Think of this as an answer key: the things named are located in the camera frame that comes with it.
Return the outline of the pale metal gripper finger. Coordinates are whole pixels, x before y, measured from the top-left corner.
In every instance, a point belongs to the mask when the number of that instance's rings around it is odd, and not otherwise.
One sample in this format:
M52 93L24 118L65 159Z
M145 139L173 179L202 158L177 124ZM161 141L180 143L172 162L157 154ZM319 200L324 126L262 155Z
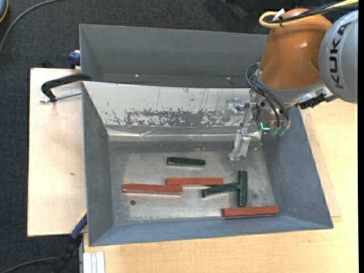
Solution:
M242 129L237 130L234 138L233 150L229 154L229 159L232 161L245 158L250 145L251 136Z
M222 120L228 122L233 114L240 114L244 109L241 97L235 97L230 100L226 100L225 108L222 111Z

